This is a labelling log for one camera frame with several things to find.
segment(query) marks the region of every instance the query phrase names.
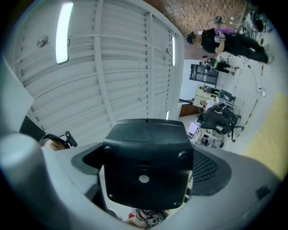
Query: ceiling light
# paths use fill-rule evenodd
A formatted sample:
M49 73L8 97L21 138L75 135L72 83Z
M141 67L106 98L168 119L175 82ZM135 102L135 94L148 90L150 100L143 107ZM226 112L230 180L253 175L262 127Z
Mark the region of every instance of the ceiling light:
M56 33L56 63L68 61L68 27L73 3L62 5Z
M172 37L172 65L175 65L175 41L174 37Z

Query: office chair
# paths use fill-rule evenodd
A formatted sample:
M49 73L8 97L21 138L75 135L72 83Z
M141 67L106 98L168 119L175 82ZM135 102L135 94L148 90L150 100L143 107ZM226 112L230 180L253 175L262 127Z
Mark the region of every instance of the office chair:
M220 135L226 135L227 134L228 137L230 137L229 134L231 133L232 142L235 142L235 140L233 139L234 129L235 128L241 128L242 130L244 130L243 126L235 125L233 121L225 118L224 116L223 116L223 122L205 121L203 124L200 125L200 127L206 128L206 129L213 129Z

